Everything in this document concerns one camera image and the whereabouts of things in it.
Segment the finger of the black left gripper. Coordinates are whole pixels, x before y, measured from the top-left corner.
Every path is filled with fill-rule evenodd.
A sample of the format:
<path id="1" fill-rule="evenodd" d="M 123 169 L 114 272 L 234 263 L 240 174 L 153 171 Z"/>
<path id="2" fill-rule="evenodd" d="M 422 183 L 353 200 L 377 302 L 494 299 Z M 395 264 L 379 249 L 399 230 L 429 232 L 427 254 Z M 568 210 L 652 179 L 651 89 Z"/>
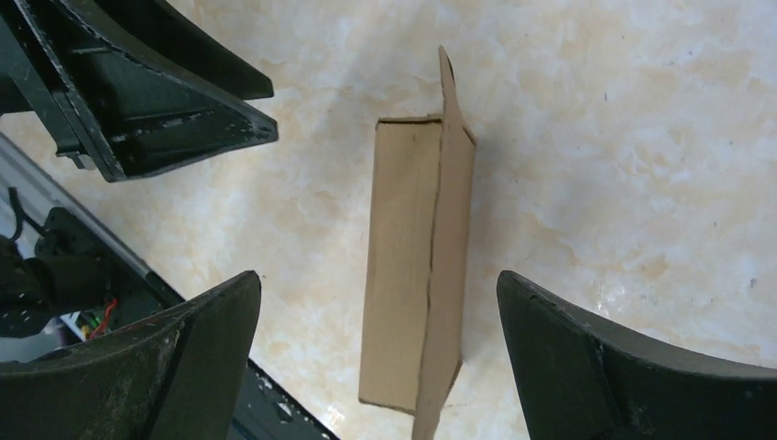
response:
<path id="1" fill-rule="evenodd" d="M 276 121 L 132 36 L 96 1 L 1 4 L 1 111 L 32 112 L 57 155 L 108 182 L 275 142 Z"/>
<path id="2" fill-rule="evenodd" d="M 97 0 L 105 13 L 165 58 L 244 101 L 274 95 L 267 75 L 238 57 L 166 1 Z"/>

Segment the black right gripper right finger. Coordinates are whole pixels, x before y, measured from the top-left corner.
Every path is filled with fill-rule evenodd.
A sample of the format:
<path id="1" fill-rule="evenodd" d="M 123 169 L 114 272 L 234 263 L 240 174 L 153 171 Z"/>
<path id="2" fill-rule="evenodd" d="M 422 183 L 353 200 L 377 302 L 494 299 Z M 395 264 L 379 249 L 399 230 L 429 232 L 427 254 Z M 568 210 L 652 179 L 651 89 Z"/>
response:
<path id="1" fill-rule="evenodd" d="M 518 273 L 498 309 L 533 439 L 773 439 L 776 372 L 641 334 Z"/>

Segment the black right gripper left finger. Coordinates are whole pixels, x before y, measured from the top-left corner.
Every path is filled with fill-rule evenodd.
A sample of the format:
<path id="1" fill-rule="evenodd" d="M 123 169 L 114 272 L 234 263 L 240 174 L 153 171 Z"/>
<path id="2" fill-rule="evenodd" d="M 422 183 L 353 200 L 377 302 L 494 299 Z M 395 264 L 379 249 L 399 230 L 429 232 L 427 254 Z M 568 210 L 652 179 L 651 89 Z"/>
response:
<path id="1" fill-rule="evenodd" d="M 224 439 L 257 327 L 251 270 L 109 335 L 1 367 L 4 439 Z"/>

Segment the brown cardboard box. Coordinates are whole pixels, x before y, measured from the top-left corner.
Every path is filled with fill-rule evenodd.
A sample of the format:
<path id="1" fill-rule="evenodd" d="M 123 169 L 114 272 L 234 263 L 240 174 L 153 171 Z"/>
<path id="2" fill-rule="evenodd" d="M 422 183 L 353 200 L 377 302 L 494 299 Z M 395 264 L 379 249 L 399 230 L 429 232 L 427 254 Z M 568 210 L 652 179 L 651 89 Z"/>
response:
<path id="1" fill-rule="evenodd" d="M 462 364 L 476 139 L 440 49 L 443 108 L 375 131 L 358 398 L 410 414 L 434 437 Z"/>

